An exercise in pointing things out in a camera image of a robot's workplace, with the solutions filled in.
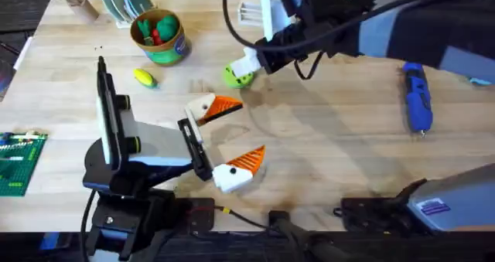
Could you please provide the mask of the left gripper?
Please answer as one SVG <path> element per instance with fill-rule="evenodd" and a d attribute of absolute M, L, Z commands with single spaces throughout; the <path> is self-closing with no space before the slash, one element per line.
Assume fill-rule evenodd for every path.
<path fill-rule="evenodd" d="M 133 110 L 119 113 L 128 152 L 127 171 L 150 182 L 164 182 L 190 170 L 223 193 L 247 185 L 257 174 L 264 158 L 264 145 L 213 169 L 203 144 L 200 126 L 240 110 L 243 103 L 233 97 L 207 94 L 184 107 L 185 117 L 174 125 L 137 121 Z"/>

